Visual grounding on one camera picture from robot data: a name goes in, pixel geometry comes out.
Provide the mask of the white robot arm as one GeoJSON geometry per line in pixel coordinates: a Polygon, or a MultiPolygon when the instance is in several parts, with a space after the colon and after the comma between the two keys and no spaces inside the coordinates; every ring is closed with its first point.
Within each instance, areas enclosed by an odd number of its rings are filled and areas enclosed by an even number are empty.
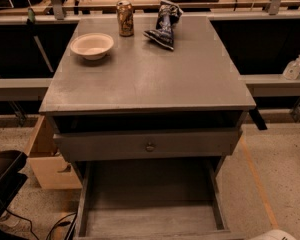
{"type": "Polygon", "coordinates": [[[250,240],[296,240],[296,238],[285,231],[273,229],[253,237],[250,240]]]}

